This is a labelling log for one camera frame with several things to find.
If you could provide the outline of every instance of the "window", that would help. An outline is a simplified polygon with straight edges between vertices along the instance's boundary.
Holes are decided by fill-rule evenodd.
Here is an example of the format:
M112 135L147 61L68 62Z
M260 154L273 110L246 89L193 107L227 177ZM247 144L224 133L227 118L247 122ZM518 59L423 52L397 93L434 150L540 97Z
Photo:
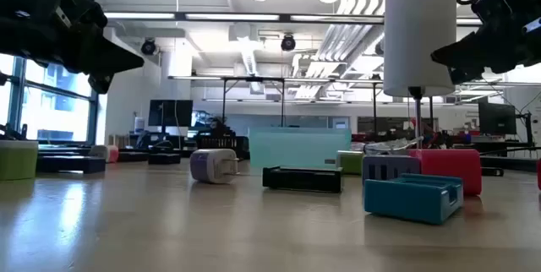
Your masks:
M0 54L0 72L7 75L14 73L14 58L12 56Z
M14 71L14 58L0 54L0 72L12 75ZM11 83L0 86L0 124L8 121L9 102L11 98Z
M28 87L21 125L28 125L28 139L86 141L89 102Z
M66 68L57 64L50 64L47 68L43 68L28 60L25 77L31 82L68 90L79 95L90 96L92 91L87 82L87 76L70 73Z
M11 83L0 86L0 124L8 122L9 98L11 97Z

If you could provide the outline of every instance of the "teal box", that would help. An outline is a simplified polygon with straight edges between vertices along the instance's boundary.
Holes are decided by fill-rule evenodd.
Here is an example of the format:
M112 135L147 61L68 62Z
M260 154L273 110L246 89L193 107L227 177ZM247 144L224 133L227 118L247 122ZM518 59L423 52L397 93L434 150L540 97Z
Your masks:
M339 128L251 128L254 167L329 168L338 150L351 149L352 133Z

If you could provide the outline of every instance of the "desk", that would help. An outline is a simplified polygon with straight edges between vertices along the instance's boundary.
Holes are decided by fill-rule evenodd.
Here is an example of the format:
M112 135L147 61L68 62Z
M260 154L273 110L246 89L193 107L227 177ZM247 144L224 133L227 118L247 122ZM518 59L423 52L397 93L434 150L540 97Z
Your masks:
M486 153L496 150L507 150L509 148L522 148L531 146L525 142L476 142L471 144L455 144L455 149L475 149L479 153ZM507 153L498 154L507 157Z
M464 208L443 226L428 226L364 213L358 177L345 177L338 196L268 190L255 169L229 185L194 182L187 160L107 169L0 182L0 233L7 233L0 235L1 269L526 272L541 267L541 197L532 173L484 177L481 197L465 199Z

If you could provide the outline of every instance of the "red box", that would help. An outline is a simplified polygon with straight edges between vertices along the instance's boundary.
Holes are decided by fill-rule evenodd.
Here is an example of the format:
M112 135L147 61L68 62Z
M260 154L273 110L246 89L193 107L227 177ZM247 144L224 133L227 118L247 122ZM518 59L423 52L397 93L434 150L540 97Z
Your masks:
M421 174L460 177L464 195L481 194L481 158L476 150L411 150L410 156L421 160Z

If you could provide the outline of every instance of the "glass panel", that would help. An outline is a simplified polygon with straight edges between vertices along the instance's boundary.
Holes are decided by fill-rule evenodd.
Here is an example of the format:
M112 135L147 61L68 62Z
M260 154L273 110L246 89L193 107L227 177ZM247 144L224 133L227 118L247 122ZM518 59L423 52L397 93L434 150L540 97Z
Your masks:
M26 87L22 123L28 139L86 141L89 102Z
M80 95L90 96L88 78L82 73L70 73L61 65L50 64L48 68L43 68L31 60L27 60L26 79L62 90L70 90Z
M0 124L6 124L8 121L9 98L11 97L11 83L7 82L0 86Z
M14 74L14 57L0 54L0 72L7 75Z
M250 163L255 167L335 167L336 152L351 149L349 129L251 128Z

